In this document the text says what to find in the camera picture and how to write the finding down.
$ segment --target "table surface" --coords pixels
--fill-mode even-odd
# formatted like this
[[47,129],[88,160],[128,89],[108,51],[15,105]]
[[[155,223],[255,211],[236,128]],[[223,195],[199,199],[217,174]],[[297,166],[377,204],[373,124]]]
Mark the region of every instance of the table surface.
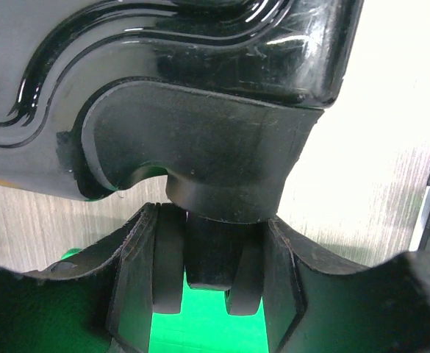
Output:
[[[409,247],[430,172],[430,1],[366,1],[337,103],[285,185],[279,215],[366,265]],[[164,202],[165,178],[99,202],[0,187],[0,265],[42,269]]]

